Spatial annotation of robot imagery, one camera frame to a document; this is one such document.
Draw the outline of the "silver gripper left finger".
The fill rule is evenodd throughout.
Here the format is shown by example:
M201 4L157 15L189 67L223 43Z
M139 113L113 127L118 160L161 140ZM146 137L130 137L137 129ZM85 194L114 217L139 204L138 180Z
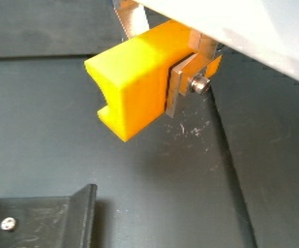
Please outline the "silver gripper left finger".
M145 6L135 0L113 0L114 11L129 39L150 30Z

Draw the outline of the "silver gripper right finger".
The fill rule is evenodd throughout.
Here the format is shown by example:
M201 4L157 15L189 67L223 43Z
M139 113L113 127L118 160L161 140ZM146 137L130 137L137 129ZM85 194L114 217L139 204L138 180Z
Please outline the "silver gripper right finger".
M190 93L202 95L210 86L210 77L217 72L219 62L218 42L197 30L191 31L187 55L170 68L166 98L166 114L174 117L182 99Z

